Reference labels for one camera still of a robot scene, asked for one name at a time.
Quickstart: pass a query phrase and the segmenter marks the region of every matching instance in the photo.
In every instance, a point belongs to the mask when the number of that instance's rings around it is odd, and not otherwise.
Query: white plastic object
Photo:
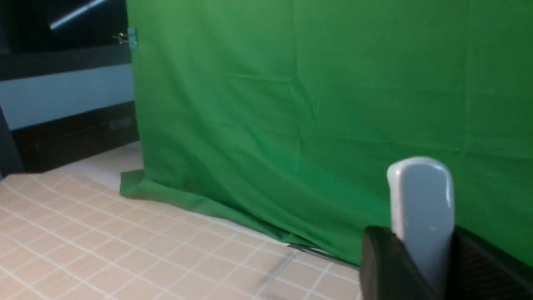
[[[392,231],[422,276],[444,296],[455,225],[451,173],[439,161],[413,157],[391,165],[387,179]]]

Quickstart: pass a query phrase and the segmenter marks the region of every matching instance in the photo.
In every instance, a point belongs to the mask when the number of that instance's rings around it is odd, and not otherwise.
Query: tiled floor
[[[0,184],[0,299],[359,298],[353,269],[85,175]]]

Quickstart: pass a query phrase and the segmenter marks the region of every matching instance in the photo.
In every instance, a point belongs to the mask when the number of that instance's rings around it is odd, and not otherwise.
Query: light blue wall
[[[134,100],[131,65],[0,82],[11,130]]]

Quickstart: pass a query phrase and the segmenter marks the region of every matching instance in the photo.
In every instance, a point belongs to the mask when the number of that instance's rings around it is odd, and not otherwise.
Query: metal clip
[[[128,28],[128,34],[119,33],[113,38],[116,38],[120,45],[129,44],[131,50],[137,49],[137,30],[135,28]]]

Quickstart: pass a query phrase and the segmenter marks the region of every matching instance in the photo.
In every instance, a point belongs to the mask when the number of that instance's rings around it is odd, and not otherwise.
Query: green screen
[[[358,264],[386,169],[452,171],[457,224],[533,265],[531,0],[128,0],[145,169],[122,195]]]

